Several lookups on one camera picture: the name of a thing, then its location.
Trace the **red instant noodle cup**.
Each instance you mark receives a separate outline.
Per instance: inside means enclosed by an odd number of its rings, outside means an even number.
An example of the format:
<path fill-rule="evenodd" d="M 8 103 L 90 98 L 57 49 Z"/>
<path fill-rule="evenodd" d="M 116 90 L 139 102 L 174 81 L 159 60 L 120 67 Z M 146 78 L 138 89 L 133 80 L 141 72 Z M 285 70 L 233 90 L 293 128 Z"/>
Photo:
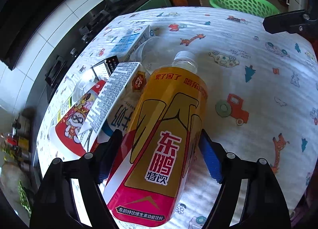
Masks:
<path fill-rule="evenodd" d="M 116 55 L 105 58 L 85 71 L 77 82 L 70 105 L 48 132 L 49 140 L 57 147 L 60 158 L 74 160 L 86 153 L 79 132 L 101 89 L 118 64 Z"/>

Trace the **yellow red drink bottle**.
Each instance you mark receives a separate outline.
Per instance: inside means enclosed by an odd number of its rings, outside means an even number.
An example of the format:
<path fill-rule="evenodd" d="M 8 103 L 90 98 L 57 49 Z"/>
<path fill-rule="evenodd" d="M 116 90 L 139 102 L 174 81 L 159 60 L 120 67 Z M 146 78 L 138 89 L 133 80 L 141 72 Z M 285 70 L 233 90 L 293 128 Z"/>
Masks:
<path fill-rule="evenodd" d="M 180 51 L 151 74 L 103 193 L 116 219 L 148 227 L 171 219 L 205 117 L 207 86 L 197 69 L 197 56 Z"/>

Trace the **blue white milk carton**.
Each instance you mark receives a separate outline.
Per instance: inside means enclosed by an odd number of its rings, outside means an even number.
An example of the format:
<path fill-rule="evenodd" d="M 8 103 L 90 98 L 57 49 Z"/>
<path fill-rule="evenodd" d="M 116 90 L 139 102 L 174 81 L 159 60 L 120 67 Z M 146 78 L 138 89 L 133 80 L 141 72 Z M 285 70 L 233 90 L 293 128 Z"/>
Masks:
<path fill-rule="evenodd" d="M 154 36 L 154 30 L 148 24 L 130 28 L 113 46 L 107 57 L 116 56 L 119 62 L 128 62 L 138 47 Z"/>

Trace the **green plastic basket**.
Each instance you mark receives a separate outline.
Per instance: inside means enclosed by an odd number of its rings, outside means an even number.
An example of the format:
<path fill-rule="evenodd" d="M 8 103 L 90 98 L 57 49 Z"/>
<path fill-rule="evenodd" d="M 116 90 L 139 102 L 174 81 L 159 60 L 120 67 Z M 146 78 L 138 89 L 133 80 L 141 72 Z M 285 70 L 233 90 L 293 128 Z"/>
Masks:
<path fill-rule="evenodd" d="M 266 0 L 209 0 L 209 3 L 214 8 L 235 10 L 262 18 L 280 14 L 278 8 Z"/>

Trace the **printed white tablecloth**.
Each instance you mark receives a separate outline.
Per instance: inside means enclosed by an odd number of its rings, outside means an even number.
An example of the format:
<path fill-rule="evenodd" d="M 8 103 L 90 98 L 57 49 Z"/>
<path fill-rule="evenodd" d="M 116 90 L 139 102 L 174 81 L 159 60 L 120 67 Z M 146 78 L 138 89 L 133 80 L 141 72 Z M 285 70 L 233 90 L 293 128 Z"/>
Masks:
<path fill-rule="evenodd" d="M 67 71 L 37 137 L 32 228 L 291 228 L 317 161 L 317 60 L 259 17 L 115 18 Z"/>

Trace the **condiment bottles group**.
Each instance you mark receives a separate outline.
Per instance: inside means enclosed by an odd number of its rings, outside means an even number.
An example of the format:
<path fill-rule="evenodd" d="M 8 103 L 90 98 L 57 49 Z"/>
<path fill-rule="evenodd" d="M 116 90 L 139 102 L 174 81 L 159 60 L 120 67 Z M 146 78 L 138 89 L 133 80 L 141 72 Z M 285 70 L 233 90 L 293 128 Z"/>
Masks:
<path fill-rule="evenodd" d="M 30 170 L 30 121 L 18 114 L 11 125 L 12 130 L 1 133 L 1 153 L 5 163 L 13 163 L 24 171 Z"/>

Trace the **black gas stove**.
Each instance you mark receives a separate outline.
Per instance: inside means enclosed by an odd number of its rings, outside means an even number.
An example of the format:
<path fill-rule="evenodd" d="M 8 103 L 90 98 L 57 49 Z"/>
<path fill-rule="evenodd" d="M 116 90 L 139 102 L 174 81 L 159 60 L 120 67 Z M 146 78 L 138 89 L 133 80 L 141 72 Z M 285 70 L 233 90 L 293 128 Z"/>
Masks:
<path fill-rule="evenodd" d="M 51 101 L 68 69 L 95 36 L 113 19 L 107 10 L 93 10 L 80 19 L 51 53 L 45 73 L 47 100 Z"/>

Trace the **black range hood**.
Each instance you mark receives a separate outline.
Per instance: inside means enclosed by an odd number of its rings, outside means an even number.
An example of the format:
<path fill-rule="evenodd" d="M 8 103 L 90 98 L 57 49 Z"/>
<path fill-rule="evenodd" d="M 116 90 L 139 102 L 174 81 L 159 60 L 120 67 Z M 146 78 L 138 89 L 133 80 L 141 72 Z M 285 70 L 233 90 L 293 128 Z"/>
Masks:
<path fill-rule="evenodd" d="M 13 70 L 38 27 L 65 0 L 1 0 L 1 62 Z"/>

